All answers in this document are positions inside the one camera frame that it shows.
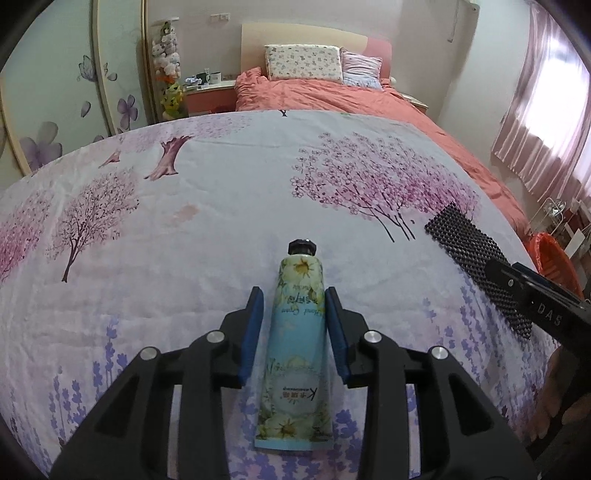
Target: pink tree print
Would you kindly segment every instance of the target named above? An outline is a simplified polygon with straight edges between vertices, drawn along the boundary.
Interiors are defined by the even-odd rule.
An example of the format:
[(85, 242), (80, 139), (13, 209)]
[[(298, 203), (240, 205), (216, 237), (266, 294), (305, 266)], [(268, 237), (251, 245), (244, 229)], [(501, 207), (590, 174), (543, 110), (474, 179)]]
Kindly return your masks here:
[(293, 195), (307, 195), (323, 206), (349, 209), (353, 215), (395, 225), (407, 240), (414, 234), (405, 210), (435, 215), (450, 203), (471, 218), (479, 207), (478, 194), (435, 159), (417, 154), (399, 138), (373, 141), (363, 135), (334, 139), (320, 136), (321, 146), (301, 149), (291, 179)]
[(119, 238), (117, 227), (139, 205), (137, 181), (133, 169), (106, 173), (88, 184), (62, 211), (47, 254), (56, 259), (63, 252), (69, 253), (63, 282), (68, 281), (70, 267), (80, 252), (89, 245)]
[(220, 138), (248, 125), (249, 117), (243, 113), (203, 115), (175, 122), (140, 128), (119, 136), (119, 145), (101, 167), (119, 161), (122, 153), (140, 153), (155, 144), (163, 149), (162, 156), (146, 180), (158, 180), (166, 175), (176, 175), (174, 168), (178, 152), (193, 138)]
[(0, 284), (35, 250), (49, 207), (44, 192), (35, 192), (0, 223)]

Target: human hand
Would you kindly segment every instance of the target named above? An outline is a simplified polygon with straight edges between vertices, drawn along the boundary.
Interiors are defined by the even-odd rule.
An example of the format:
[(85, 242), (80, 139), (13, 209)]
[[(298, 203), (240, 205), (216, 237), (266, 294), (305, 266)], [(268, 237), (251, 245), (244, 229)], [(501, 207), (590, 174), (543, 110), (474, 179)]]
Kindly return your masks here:
[[(546, 436), (551, 419), (560, 411), (560, 404), (566, 390), (557, 376), (561, 352), (562, 347), (559, 347), (548, 361), (544, 386), (538, 397), (535, 413), (527, 426), (527, 432), (532, 442), (536, 438), (543, 439)], [(583, 420), (589, 413), (591, 413), (591, 393), (582, 396), (564, 412), (561, 419), (562, 424)]]

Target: mug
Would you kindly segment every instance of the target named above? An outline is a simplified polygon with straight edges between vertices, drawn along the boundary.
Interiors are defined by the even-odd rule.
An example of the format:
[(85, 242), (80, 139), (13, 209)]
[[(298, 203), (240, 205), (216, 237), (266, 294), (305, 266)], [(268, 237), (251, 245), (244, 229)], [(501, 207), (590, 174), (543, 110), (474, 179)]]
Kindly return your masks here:
[(211, 85), (214, 85), (215, 83), (221, 83), (222, 82), (222, 74), (221, 72), (216, 72), (216, 73), (212, 73), (209, 76), (209, 83)]
[(195, 77), (201, 80), (201, 85), (209, 83), (209, 75), (207, 73), (198, 73)]

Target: black cap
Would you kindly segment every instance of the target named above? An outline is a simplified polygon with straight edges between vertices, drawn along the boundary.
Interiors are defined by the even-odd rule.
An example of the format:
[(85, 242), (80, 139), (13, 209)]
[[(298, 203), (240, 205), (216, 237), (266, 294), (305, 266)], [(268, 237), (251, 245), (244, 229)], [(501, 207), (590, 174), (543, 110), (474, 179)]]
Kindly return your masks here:
[(289, 255), (304, 254), (314, 256), (316, 255), (316, 244), (307, 239), (293, 240), (287, 248), (287, 253)]

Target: pink duvet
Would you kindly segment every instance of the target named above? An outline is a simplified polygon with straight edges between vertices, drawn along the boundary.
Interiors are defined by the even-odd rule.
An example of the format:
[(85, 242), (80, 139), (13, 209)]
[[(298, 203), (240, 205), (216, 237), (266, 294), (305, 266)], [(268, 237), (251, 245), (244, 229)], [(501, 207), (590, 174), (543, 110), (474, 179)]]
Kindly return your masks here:
[(242, 73), (236, 81), (236, 110), (329, 110), (411, 123), (444, 149), (474, 179), (505, 215), (513, 230), (524, 239), (529, 223), (509, 189), (460, 142), (404, 100), (387, 80), (382, 81), (382, 87), (383, 92), (324, 80), (271, 82), (257, 67)]

